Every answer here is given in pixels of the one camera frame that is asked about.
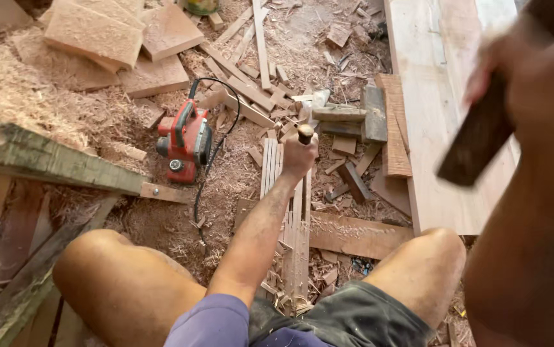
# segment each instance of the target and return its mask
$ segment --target forearm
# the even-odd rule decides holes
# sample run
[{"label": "forearm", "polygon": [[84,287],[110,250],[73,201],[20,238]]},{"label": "forearm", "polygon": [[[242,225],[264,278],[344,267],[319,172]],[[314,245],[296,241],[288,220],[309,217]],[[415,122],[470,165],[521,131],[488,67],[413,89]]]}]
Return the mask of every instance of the forearm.
[{"label": "forearm", "polygon": [[481,347],[554,346],[554,182],[543,178],[548,165],[528,164],[517,168],[466,268],[466,309]]},{"label": "forearm", "polygon": [[[236,295],[251,306],[255,291],[273,262],[277,238],[296,179],[281,175],[236,230],[208,286],[207,295]],[[241,297],[239,288],[245,292]]]}]

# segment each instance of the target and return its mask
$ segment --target leg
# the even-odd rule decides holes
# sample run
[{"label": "leg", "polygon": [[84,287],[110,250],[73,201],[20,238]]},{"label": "leg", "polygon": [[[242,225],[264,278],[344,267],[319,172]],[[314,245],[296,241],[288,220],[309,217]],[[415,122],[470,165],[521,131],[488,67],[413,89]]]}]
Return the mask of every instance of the leg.
[{"label": "leg", "polygon": [[455,232],[428,229],[391,253],[363,281],[437,328],[448,311],[465,260],[465,247]]},{"label": "leg", "polygon": [[176,319],[206,291],[165,254],[105,229],[70,243],[53,277],[73,310],[112,347],[163,346]]}]

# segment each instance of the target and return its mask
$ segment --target shorts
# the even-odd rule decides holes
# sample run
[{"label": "shorts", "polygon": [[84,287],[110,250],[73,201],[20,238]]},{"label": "shorts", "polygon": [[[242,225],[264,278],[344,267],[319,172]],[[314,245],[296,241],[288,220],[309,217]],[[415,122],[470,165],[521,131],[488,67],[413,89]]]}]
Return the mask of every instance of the shorts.
[{"label": "shorts", "polygon": [[335,347],[427,346],[434,333],[404,304],[362,281],[349,281],[297,318],[284,317],[268,300],[256,298],[250,309],[249,345],[280,328],[313,332]]}]

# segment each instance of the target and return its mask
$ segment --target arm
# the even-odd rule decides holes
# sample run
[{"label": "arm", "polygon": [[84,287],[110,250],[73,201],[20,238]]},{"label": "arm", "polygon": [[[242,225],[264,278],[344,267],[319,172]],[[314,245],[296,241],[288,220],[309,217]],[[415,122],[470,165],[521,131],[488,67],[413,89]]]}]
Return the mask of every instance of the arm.
[{"label": "arm", "polygon": [[489,51],[522,156],[469,259],[467,313],[480,347],[554,346],[554,44],[509,33]]},{"label": "arm", "polygon": [[318,136],[304,146],[297,138],[284,148],[284,166],[273,188],[242,222],[211,279],[206,295],[230,294],[251,306],[273,262],[277,238],[292,191],[318,156]]}]

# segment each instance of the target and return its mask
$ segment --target hand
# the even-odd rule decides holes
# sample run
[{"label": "hand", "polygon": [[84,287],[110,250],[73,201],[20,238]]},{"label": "hand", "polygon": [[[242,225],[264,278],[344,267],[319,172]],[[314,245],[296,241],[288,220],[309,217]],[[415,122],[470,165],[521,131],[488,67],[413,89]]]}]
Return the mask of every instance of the hand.
[{"label": "hand", "polygon": [[281,176],[291,178],[293,185],[296,185],[307,172],[313,167],[318,157],[318,134],[313,134],[309,145],[303,145],[298,137],[291,137],[286,141],[283,149],[283,169]]},{"label": "hand", "polygon": [[522,147],[522,165],[543,178],[540,183],[550,183],[554,181],[554,43],[541,42],[543,36],[534,32],[521,19],[481,50],[466,101],[480,99],[491,72],[500,71],[508,83],[507,109]]}]

